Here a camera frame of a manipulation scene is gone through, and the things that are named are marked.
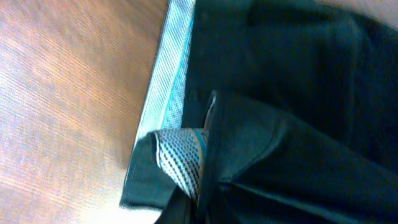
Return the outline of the black shorts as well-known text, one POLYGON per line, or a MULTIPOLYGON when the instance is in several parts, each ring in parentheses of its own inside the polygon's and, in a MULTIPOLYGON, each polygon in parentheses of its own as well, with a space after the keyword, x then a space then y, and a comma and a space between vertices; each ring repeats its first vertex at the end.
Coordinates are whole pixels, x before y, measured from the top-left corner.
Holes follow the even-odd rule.
POLYGON ((159 223, 396 223, 397 30, 313 1, 198 1, 181 127, 120 206, 159 223))

